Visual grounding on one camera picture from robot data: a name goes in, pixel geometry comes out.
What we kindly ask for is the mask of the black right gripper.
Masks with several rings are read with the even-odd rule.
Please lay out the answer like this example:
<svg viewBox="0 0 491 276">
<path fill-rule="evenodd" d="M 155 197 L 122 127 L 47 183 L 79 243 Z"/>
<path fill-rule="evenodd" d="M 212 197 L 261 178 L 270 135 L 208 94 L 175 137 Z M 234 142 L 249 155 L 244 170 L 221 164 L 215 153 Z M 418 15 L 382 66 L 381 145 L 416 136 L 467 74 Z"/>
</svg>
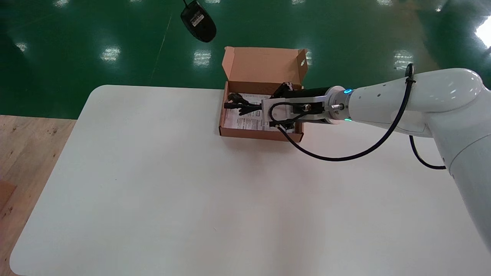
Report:
<svg viewBox="0 0 491 276">
<path fill-rule="evenodd" d="M 286 130 L 295 129 L 296 122 L 317 124 L 333 124 L 329 113 L 330 87 L 320 89 L 303 89 L 292 82 L 282 83 L 273 93 L 273 97 L 292 97 L 292 118 L 280 121 L 270 121 L 270 127 L 283 127 Z"/>
</svg>

